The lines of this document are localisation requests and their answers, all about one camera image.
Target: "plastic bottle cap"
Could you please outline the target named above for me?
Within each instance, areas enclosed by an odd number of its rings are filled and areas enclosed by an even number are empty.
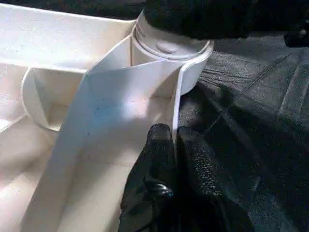
[[[208,40],[193,40],[186,36],[161,31],[148,24],[143,12],[135,30],[138,43],[148,52],[167,59],[187,60],[205,51]]]

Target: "textured glove fingers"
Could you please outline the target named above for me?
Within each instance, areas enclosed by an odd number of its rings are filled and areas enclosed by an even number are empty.
[[[200,231],[253,231],[247,213],[223,193],[214,152],[195,131],[182,127],[177,136],[177,160],[182,180],[186,216]]]

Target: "gloved hand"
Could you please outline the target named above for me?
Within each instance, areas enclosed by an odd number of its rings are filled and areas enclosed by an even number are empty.
[[[128,176],[119,232],[248,232],[242,208],[221,189],[219,164],[202,136],[177,133],[177,165],[170,129],[156,124]]]
[[[147,0],[144,14],[153,27],[194,39],[289,31],[287,45],[309,45],[308,0]]]

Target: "black leather surface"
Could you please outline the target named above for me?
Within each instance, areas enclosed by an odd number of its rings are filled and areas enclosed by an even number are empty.
[[[282,38],[217,41],[199,84],[182,97],[181,126],[204,134],[224,191],[256,231],[307,231],[309,50]]]

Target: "glove finger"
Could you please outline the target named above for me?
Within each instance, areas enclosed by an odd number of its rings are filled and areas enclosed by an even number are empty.
[[[158,217],[167,208],[175,186],[176,165],[170,129],[168,125],[156,124],[150,128],[145,147],[127,178],[119,231],[134,232],[146,227],[162,231],[168,221]]]
[[[203,137],[188,128],[179,128],[177,134],[177,161],[185,198],[190,198],[190,215],[204,231],[253,231],[252,223],[238,204],[223,193],[218,175],[219,163]]]

